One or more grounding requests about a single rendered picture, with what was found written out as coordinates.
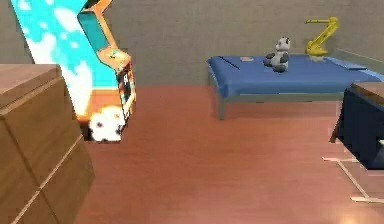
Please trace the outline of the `black and white panda toy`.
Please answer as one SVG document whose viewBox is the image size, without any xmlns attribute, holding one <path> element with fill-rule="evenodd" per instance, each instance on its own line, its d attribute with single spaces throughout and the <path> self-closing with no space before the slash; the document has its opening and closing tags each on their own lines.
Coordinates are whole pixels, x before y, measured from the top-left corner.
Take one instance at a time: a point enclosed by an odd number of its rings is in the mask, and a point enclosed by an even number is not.
<svg viewBox="0 0 384 224">
<path fill-rule="evenodd" d="M 265 56 L 263 65 L 271 67 L 277 73 L 285 72 L 289 65 L 289 50 L 290 39 L 288 37 L 281 37 L 275 45 L 275 51 Z"/>
</svg>

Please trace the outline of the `turquoise and orange arcade cabinet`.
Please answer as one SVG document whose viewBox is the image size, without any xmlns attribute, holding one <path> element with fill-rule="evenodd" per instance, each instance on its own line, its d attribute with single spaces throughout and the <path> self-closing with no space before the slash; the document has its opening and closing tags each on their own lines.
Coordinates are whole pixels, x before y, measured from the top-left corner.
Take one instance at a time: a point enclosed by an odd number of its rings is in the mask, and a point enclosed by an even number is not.
<svg viewBox="0 0 384 224">
<path fill-rule="evenodd" d="M 119 142 L 137 99 L 132 57 L 106 21 L 113 0 L 9 0 L 32 60 L 56 64 L 83 136 Z"/>
</svg>

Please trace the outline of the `brown wooden chest of drawers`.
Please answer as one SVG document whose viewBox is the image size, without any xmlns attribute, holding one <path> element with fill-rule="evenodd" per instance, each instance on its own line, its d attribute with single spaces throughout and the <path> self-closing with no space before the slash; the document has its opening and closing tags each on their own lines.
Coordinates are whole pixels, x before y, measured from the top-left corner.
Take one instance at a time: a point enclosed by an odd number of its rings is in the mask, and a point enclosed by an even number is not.
<svg viewBox="0 0 384 224">
<path fill-rule="evenodd" d="M 74 224 L 93 179 L 60 68 L 0 64 L 0 224 Z"/>
</svg>

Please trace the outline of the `dark blue cabinet with wooden top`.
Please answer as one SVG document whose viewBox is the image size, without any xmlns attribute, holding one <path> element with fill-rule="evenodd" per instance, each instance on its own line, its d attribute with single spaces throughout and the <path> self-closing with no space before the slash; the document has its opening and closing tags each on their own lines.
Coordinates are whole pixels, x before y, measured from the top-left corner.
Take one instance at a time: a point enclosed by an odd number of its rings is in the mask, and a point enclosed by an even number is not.
<svg viewBox="0 0 384 224">
<path fill-rule="evenodd" d="M 384 82 L 353 83 L 344 91 L 330 142 L 339 140 L 368 170 L 384 170 Z"/>
</svg>

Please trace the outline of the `blue bed with grey frame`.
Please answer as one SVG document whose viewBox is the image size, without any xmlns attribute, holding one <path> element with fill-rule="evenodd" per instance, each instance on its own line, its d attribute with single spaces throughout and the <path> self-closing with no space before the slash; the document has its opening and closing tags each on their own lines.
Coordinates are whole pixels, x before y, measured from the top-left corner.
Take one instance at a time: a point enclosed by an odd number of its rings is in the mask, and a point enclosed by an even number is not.
<svg viewBox="0 0 384 224">
<path fill-rule="evenodd" d="M 282 73 L 263 65 L 261 56 L 213 56 L 208 71 L 218 95 L 218 118 L 225 118 L 229 102 L 336 101 L 356 82 L 384 83 L 384 71 L 328 57 L 313 62 L 305 55 L 292 55 Z"/>
</svg>

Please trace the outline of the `pale wooden frame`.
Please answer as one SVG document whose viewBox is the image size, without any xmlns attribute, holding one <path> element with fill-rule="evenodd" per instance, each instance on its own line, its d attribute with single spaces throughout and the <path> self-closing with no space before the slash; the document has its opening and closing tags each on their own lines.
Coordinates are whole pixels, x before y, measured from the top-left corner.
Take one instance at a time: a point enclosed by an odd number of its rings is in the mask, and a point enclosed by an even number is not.
<svg viewBox="0 0 384 224">
<path fill-rule="evenodd" d="M 363 187 L 358 183 L 358 181 L 350 173 L 350 171 L 347 169 L 347 167 L 344 165 L 345 162 L 358 163 L 358 160 L 356 158 L 340 159 L 340 158 L 334 158 L 334 157 L 323 157 L 322 160 L 323 161 L 327 161 L 327 162 L 335 162 L 338 165 L 338 167 L 342 169 L 342 171 L 348 177 L 348 179 L 352 182 L 354 187 L 359 191 L 360 196 L 351 196 L 350 197 L 350 199 L 352 201 L 354 201 L 354 202 L 384 204 L 384 198 L 371 197 L 363 189 Z"/>
</svg>

